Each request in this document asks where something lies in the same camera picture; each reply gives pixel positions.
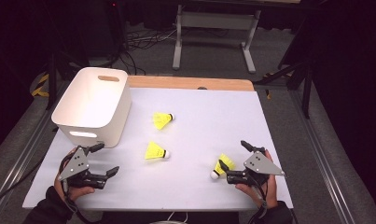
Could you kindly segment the black tripod stand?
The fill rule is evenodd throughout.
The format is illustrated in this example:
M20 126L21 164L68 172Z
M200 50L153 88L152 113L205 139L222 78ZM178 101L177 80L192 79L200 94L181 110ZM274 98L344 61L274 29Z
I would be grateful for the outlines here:
M50 110L57 99L57 76L63 80L72 80L77 70L89 65L86 57L77 59L63 51L51 52L48 59L49 99L47 110Z
M301 100L301 110L303 115L306 119L309 116L309 103L310 103L310 96L311 96L311 86L313 81L313 70L311 67L310 61L303 61L300 63L295 63L293 65L289 65L286 68L275 72L272 75L266 76L261 80L255 81L255 85L267 85L277 78L285 77L287 74L290 74L286 82L286 87L289 90L296 91L299 88L301 83L304 83L303 87L303 94Z

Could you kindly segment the white table cover sheet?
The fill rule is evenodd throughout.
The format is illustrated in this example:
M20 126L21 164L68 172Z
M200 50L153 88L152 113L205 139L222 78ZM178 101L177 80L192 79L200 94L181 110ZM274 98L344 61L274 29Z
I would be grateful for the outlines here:
M95 174L119 167L105 187L78 199L81 209L100 211L241 211L252 201L210 174L220 154L243 169L249 152L241 141L275 150L254 91L133 88L132 106L117 146L89 156ZM174 120L158 130L153 114ZM154 142L169 159L146 160Z

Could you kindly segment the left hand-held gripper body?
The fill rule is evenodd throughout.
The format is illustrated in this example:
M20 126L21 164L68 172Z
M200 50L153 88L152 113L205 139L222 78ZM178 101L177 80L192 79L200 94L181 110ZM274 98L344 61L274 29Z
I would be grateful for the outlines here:
M92 187L103 189L106 183L105 175L95 175L89 171L88 155L82 146L78 146L74 153L65 157L66 163L61 163L59 180L64 189Z

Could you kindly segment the person's right hand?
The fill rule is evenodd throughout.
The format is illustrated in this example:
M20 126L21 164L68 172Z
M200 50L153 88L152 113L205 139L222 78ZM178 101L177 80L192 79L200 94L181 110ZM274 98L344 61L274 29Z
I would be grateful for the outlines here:
M275 208L278 205L274 175L270 175L268 182L261 187L266 196L262 196L258 189L253 189L245 184L237 184L235 188L248 195L257 207L262 206L263 203L266 203L268 209Z

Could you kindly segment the white plastic storage bin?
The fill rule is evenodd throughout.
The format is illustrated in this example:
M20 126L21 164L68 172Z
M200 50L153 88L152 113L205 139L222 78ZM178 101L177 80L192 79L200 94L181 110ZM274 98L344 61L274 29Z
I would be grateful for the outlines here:
M125 71L85 67L69 84L51 119L75 145L115 147L131 106Z

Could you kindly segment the yellow black hazard tape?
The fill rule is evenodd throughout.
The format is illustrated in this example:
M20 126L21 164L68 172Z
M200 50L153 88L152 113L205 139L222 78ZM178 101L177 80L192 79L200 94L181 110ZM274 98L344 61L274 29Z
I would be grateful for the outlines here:
M41 96L41 97L49 97L49 93L44 91L43 88L45 83L49 79L49 74L44 74L36 83L34 89L32 90L31 94L33 96Z

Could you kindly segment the grey metal desk frame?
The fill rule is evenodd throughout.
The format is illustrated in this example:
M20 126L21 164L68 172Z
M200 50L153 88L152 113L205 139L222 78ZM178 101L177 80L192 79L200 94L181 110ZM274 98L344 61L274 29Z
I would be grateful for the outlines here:
M173 69L178 70L180 68L183 27L245 30L247 32L247 38L240 46L248 72L255 74L257 69L254 65L250 48L254 34L258 28L260 15L260 10L256 10L252 15L190 12L185 11L183 6L179 5L176 14L176 40L174 45Z

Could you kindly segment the aluminium floor rail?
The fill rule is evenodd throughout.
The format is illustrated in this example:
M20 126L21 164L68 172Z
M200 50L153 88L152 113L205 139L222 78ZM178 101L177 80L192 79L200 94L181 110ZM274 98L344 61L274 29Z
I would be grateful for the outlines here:
M336 179L336 176L334 175L327 161L327 158L319 142L318 136L313 128L313 125L311 121L307 119L305 117L305 114L303 113L302 102L300 101L299 94L296 91L291 91L289 95L294 107L296 108L299 114L299 118L302 122L304 130L310 139L313 149L313 156L316 160L321 176L324 179L327 191L341 220L341 224L356 224L352 212L347 202L345 201L344 195L341 192L340 184Z
M0 146L0 195L18 183L0 199L0 224L19 221L28 213L22 204L37 172L35 166L56 134L47 104L34 100Z

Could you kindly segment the black equipment stand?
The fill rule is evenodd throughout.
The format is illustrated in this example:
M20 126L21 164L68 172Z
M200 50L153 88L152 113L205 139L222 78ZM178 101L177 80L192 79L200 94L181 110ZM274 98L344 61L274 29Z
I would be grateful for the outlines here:
M122 15L122 7L119 0L106 0L109 16L109 27L118 47L118 52L125 52L128 49L127 34L125 31L125 20Z

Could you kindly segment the yellow shuttlecock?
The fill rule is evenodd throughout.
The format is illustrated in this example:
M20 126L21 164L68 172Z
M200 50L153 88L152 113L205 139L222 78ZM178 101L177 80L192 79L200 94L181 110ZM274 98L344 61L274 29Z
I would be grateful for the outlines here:
M230 159L227 155L225 155L224 153L222 153L217 161L216 161L216 165L215 167L213 168L213 171L211 172L210 176L212 179L219 179L221 176L225 175L226 173L224 173L224 171L221 169L220 167L220 164L218 162L218 160L222 160L223 162L225 162L229 168L230 168L230 171L233 170L235 168L235 164L234 162L232 161L232 159Z
M171 113L160 113L156 112L153 114L153 123L154 126L158 129L161 130L164 128L169 122L174 120L174 115Z
M161 146L154 142L150 142L146 149L145 159L152 160L152 159L169 159L170 152L163 149Z

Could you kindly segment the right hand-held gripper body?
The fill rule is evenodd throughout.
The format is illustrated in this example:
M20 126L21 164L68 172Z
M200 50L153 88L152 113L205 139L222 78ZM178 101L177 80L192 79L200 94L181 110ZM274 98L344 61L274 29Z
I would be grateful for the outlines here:
M245 184L261 187L269 180L270 175L285 176L285 172L265 156L265 152L257 150L244 161L242 171L227 171L229 184Z

